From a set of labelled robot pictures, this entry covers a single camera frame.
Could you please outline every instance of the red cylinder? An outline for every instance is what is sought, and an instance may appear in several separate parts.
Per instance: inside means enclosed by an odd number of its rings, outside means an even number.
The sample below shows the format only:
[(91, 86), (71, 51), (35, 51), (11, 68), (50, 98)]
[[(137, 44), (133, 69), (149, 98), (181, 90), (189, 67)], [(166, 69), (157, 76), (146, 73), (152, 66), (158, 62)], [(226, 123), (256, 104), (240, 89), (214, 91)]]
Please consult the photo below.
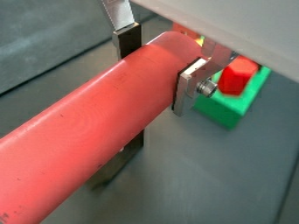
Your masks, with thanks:
[(173, 100), (200, 57), (166, 32), (0, 139), (0, 223), (38, 223)]

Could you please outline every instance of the white panel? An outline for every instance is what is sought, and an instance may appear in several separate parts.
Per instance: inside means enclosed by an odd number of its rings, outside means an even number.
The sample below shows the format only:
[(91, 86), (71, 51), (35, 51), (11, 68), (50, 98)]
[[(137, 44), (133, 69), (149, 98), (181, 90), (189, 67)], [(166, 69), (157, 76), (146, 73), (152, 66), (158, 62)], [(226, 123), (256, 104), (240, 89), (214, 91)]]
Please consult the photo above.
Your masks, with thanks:
[(299, 82), (299, 1), (132, 0)]

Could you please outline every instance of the bolt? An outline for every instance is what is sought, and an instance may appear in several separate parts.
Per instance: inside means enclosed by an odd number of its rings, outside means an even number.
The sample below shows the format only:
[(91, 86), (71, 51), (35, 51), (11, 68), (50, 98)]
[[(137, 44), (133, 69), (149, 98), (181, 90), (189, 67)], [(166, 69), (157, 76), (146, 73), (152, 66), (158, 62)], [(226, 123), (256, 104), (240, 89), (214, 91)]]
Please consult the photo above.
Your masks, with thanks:
[(217, 90), (217, 84), (210, 81), (210, 78), (197, 83), (197, 92), (210, 98)]

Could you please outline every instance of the red foam roller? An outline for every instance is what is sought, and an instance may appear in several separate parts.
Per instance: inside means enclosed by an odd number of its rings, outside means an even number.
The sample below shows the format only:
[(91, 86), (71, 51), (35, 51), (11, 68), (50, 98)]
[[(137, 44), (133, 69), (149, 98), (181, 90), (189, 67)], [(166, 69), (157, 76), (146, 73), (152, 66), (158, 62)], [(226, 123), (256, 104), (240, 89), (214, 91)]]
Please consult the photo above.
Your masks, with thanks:
[(38, 223), (170, 105), (200, 57), (169, 31), (0, 139), (0, 223)]

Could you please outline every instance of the dark gray surface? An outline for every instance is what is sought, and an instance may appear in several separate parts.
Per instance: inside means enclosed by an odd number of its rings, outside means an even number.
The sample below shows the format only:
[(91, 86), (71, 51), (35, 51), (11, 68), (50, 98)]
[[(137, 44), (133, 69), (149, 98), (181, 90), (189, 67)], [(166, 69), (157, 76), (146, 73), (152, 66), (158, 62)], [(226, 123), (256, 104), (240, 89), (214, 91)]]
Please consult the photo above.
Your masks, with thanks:
[(274, 223), (297, 154), (297, 96), (297, 84), (272, 73), (232, 131), (166, 109), (99, 195), (93, 223)]
[[(169, 25), (152, 20), (144, 38)], [(106, 43), (2, 96), (1, 136), (115, 61)], [(166, 109), (105, 191), (83, 185), (42, 223), (272, 224), (297, 154), (297, 97), (299, 85), (272, 73), (232, 131)]]
[(294, 224), (299, 223), (299, 166), (293, 171), (293, 179), (285, 196), (278, 224)]
[(110, 37), (98, 0), (2, 0), (0, 31), (0, 94)]

